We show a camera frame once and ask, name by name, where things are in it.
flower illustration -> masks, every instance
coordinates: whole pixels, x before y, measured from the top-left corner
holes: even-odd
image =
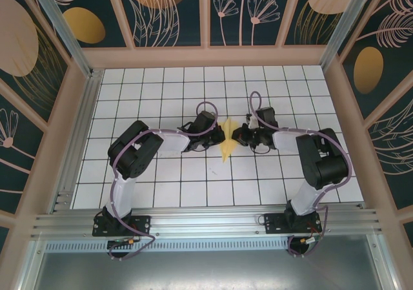
[[[251,45],[254,45],[254,29],[256,24],[268,23],[279,20],[278,5],[276,0],[248,0],[248,12],[252,23]]]
[[[14,144],[14,136],[17,130],[17,123],[19,122],[19,114],[14,112],[13,110],[10,111],[10,115],[7,115],[7,111],[2,108],[0,109],[0,147],[3,148],[13,148],[17,152],[28,156],[29,158],[34,159],[34,156],[31,156],[29,153],[25,153],[24,151],[16,148]],[[6,160],[0,159],[0,163],[5,164],[13,169],[17,169],[18,171],[25,172],[26,174],[30,174],[30,171],[24,169],[20,166],[17,166],[13,163],[10,163]]]
[[[221,23],[222,40],[224,42],[224,46],[226,46],[227,43],[225,42],[224,29],[222,26],[222,18],[233,16],[234,14],[238,14],[238,8],[235,8],[236,4],[234,0],[222,0],[222,1],[214,0],[214,7],[215,7],[215,10],[217,10],[217,14],[219,16],[219,22]]]
[[[18,122],[19,115],[16,112],[10,111],[9,118],[4,108],[0,110],[0,147],[10,148],[13,146],[13,138]]]

black mounting plate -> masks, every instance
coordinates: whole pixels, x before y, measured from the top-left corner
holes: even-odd
[[[92,236],[94,237],[111,237],[111,236],[137,236],[129,230],[120,232],[113,227],[107,227],[105,217],[98,216],[94,218],[95,223],[93,226]],[[136,227],[138,231],[149,234],[150,230],[150,216],[131,216],[129,226]]]
[[[303,226],[296,227],[295,229],[291,229],[288,226],[287,219],[285,218],[285,214],[283,212],[278,214],[264,214],[264,220],[258,220],[260,224],[265,226],[265,232],[267,234],[294,234],[294,233],[311,233],[311,228],[304,224]],[[323,230],[321,228],[321,222],[318,214],[313,214],[308,222],[318,231],[321,233]]]

white grid floor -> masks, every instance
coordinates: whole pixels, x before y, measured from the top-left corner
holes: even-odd
[[[196,106],[213,102],[219,121],[239,126],[257,90],[280,127],[331,127],[347,150],[319,66],[185,67],[105,71],[77,179],[74,209],[103,207],[112,170],[107,150],[137,118],[151,128],[176,129],[194,121]],[[158,153],[138,178],[133,206],[204,207],[284,204],[303,181],[299,156],[272,150],[261,155],[237,146],[226,163],[218,146],[206,152]],[[323,202],[362,202],[356,177]]]

yellow cloth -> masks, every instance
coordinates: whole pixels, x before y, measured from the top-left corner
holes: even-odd
[[[222,160],[224,163],[231,155],[235,147],[237,147],[238,145],[238,142],[232,139],[232,133],[238,128],[238,123],[237,121],[232,121],[230,118],[228,118],[224,122],[224,124],[219,123],[219,125],[221,126],[225,134],[225,140],[219,144],[219,147],[221,148]]]

metal sheet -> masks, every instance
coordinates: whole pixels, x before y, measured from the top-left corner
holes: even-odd
[[[284,250],[142,253],[125,262],[106,254],[46,254],[41,290],[375,290],[381,289],[364,236],[329,236],[308,258]]]

